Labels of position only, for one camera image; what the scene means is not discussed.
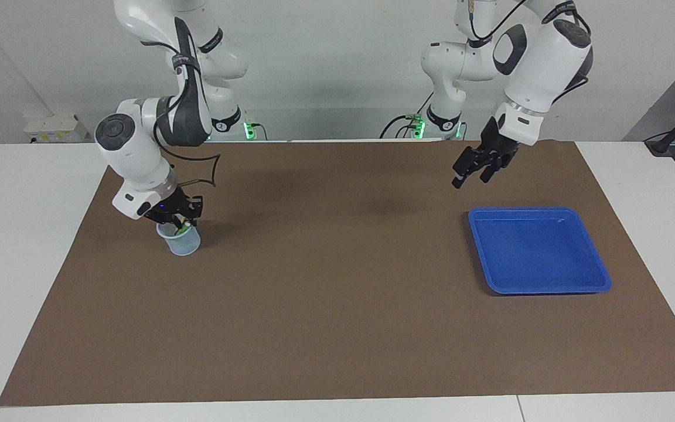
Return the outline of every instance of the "white wall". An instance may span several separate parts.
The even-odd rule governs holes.
[[[234,81],[241,105],[276,138],[376,137],[431,91],[424,45],[462,40],[454,0],[211,0],[226,35],[251,56]],[[503,15],[514,2],[501,2]],[[578,2],[593,29],[591,83],[555,105],[543,137],[618,141],[675,80],[675,2]],[[528,11],[515,15],[535,22]],[[0,48],[54,112],[89,128],[126,98],[171,94],[163,55],[121,29],[111,0],[0,0]],[[506,80],[468,83],[476,138]],[[19,139],[34,101],[0,89],[0,141]]]

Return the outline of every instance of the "blue tray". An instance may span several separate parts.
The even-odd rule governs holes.
[[[598,293],[611,278],[569,208],[477,208],[468,216],[488,285],[499,294]]]

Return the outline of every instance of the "brown mat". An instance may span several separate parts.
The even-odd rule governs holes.
[[[185,150],[223,160],[188,189],[206,211],[184,258],[112,208],[107,172],[0,406],[675,390],[675,317],[574,144],[458,192],[463,147]],[[613,289],[496,296],[477,206],[576,209]]]

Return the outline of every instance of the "light blue cup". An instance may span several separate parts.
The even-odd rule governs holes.
[[[175,256],[190,256],[199,249],[199,233],[196,227],[191,226],[184,233],[176,234],[176,226],[171,223],[156,224],[155,230],[163,237]]]

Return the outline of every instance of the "white robotic arm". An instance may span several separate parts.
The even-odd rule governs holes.
[[[434,82],[434,95],[425,111],[431,123],[427,128],[446,139],[458,133],[466,99],[459,81],[491,80],[496,72],[509,76],[504,100],[480,134],[482,144],[476,149],[468,147],[453,166],[457,188],[483,168],[480,178],[488,182],[509,165],[520,142],[535,144],[544,114],[563,94],[587,82],[592,67],[589,30],[574,2],[518,3],[533,11],[540,24],[515,25],[494,46],[491,35],[501,26],[492,28],[496,4],[497,0],[458,0],[455,25],[467,43],[432,43],[421,61]],[[560,19],[568,16],[574,21]]]
[[[113,205],[132,219],[142,216],[182,228],[202,213],[161,156],[165,146],[198,147],[209,137],[243,134],[244,113],[225,80],[242,77],[247,62],[225,40],[207,0],[115,0],[123,27],[143,45],[166,50],[179,94],[130,99],[96,129],[96,143],[124,184]],[[201,46],[195,38],[206,40]]]

